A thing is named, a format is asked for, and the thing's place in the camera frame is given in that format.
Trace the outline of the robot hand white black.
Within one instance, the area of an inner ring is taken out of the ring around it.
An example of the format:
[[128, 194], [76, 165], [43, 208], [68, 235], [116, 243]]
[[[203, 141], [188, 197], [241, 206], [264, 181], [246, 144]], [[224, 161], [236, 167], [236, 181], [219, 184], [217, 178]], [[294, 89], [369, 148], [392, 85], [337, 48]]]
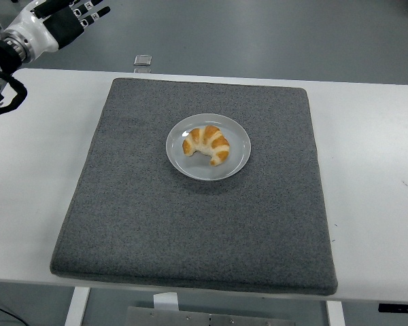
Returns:
[[101, 1], [32, 1], [4, 34], [35, 58], [68, 46], [110, 10]]

